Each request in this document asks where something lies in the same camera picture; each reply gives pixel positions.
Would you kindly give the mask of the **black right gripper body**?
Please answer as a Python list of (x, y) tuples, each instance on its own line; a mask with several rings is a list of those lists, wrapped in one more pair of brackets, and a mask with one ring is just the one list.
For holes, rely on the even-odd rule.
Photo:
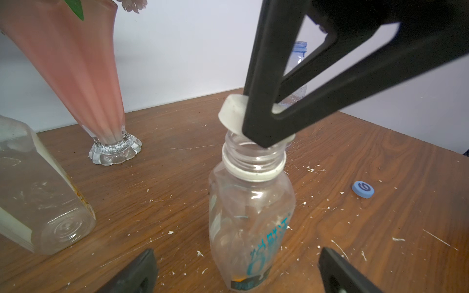
[(392, 23), (469, 35), (468, 1), (309, 1), (307, 16), (335, 37), (373, 34)]

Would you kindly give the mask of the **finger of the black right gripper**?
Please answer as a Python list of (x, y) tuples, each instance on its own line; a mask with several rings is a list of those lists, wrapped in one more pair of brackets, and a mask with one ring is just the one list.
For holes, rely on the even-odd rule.
[(244, 87), (246, 114), (271, 114), (276, 104), (339, 60), (339, 37), (326, 41), (306, 61), (285, 73), (309, 1), (263, 1)]
[(469, 53), (468, 23), (401, 23), (395, 37), (279, 114), (250, 95), (243, 134), (270, 147), (334, 112)]

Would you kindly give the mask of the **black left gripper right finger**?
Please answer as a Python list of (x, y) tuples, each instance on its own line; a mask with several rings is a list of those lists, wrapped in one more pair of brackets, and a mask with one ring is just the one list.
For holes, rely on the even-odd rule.
[(383, 293), (354, 266), (329, 247), (324, 247), (321, 250), (319, 268), (326, 293)]

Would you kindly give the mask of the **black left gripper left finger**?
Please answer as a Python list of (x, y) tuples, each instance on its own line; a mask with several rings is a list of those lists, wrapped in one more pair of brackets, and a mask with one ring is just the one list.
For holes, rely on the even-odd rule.
[(158, 272), (154, 250), (146, 249), (97, 293), (152, 293)]

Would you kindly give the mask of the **teal print clear bottle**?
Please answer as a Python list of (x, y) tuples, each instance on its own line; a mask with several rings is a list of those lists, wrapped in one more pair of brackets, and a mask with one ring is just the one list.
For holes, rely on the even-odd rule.
[(287, 233), (296, 198), (285, 149), (229, 131), (209, 175), (211, 254), (231, 290), (250, 291), (267, 279)]

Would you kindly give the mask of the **green label clear bottle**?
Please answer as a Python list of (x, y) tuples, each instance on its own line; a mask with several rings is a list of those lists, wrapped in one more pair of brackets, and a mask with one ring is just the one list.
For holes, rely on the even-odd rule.
[(96, 216), (62, 166), (25, 123), (1, 117), (1, 234), (53, 255), (92, 232)]

